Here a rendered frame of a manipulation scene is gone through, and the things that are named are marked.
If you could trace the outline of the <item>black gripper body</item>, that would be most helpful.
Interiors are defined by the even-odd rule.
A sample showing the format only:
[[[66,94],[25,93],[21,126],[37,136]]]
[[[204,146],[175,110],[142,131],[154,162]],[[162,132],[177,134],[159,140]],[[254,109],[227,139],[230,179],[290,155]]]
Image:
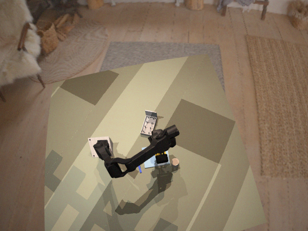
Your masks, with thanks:
[[[158,129],[158,130],[153,130],[151,133],[152,133],[152,135],[153,135],[154,133],[156,133],[156,132],[161,132],[161,131],[162,131],[162,129]],[[157,164],[168,162],[167,154],[164,154],[164,153],[162,154],[162,153],[160,153],[160,155],[156,155],[155,157],[156,157],[156,162],[157,162]]]

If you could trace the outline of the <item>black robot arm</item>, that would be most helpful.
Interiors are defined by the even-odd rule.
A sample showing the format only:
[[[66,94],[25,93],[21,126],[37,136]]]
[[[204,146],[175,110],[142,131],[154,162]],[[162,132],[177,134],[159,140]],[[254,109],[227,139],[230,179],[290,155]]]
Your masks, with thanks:
[[[158,153],[164,153],[170,147],[176,145],[175,137],[179,135],[176,125],[173,125],[161,132],[156,132],[148,137],[150,145],[132,158],[111,158],[109,143],[107,140],[98,140],[93,146],[98,157],[104,160],[104,165],[112,178],[124,177],[128,172],[135,171],[136,168]],[[122,172],[118,163],[125,164],[127,170]]]

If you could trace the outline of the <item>grey dish rack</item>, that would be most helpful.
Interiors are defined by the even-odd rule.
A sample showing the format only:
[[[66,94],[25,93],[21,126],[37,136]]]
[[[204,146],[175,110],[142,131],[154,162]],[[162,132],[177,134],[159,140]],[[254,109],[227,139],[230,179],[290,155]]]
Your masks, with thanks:
[[[154,130],[157,121],[157,112],[145,110],[145,113],[146,117],[140,134],[152,136],[151,132]]]

